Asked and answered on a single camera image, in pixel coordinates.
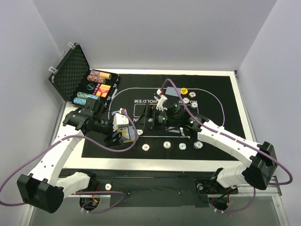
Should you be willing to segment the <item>grey chips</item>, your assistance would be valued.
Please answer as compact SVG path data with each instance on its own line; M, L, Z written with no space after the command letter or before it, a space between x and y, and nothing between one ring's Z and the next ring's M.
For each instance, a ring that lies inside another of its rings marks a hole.
M190 100L187 97L184 97L182 102L185 103L185 104L189 104Z

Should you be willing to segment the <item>yellow big blind button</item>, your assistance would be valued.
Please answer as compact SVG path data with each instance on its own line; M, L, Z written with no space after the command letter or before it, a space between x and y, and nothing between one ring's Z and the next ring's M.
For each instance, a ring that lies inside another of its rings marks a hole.
M186 88L181 88L181 94L186 95L188 93L188 90Z

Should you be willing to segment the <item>red chips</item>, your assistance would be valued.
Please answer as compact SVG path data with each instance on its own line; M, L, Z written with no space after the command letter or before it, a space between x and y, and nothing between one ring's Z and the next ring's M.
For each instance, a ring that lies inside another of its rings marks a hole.
M190 92L189 93L189 97L190 98L195 98L196 97L196 93L195 92Z

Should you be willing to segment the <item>grey 1 chip stack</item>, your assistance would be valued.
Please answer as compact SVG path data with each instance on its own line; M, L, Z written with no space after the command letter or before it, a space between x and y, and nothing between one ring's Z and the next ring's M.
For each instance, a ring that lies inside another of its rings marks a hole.
M163 143L163 147L164 147L165 149L169 149L169 148L171 148L171 143L170 143L169 141L165 141L165 142Z

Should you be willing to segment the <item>blue 5 chip stack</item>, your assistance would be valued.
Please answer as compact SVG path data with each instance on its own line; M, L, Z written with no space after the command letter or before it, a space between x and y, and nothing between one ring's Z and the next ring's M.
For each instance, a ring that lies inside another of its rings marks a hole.
M180 144L178 145L178 147L179 147L180 150L186 150L186 148L187 148L187 146L186 146L185 143L180 143Z

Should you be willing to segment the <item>blue playing card box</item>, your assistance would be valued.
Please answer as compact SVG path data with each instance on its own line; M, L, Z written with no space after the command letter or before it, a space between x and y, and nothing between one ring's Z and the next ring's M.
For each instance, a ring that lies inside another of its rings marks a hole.
M136 134L138 134L137 129L134 129L132 126L117 128L113 127L113 141L123 143L134 142L136 139Z

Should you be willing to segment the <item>red 100 chip stack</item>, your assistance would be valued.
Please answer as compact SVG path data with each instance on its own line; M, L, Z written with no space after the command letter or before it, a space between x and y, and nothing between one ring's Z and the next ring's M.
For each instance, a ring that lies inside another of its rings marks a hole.
M150 149L150 146L148 144L143 144L142 145L142 150L148 151Z

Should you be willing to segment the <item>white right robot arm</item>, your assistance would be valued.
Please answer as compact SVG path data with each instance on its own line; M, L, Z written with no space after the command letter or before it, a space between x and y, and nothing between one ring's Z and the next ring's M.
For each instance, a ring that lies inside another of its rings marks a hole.
M241 184L265 190L277 169L272 144L259 144L232 134L209 118L192 113L173 98L161 96L158 104L147 104L143 116L145 129L178 129L182 136L210 144L240 161L237 167L216 170L210 179L210 187L216 193Z

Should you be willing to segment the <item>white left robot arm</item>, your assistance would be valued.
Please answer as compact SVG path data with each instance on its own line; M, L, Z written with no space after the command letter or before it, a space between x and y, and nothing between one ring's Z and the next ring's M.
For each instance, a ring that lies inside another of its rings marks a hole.
M69 195L96 191L96 175L87 170L82 169L63 179L59 178L72 151L90 131L108 134L112 131L112 124L97 119L93 111L71 111L66 115L63 129L44 157L28 175L22 174L17 180L24 203L54 213Z

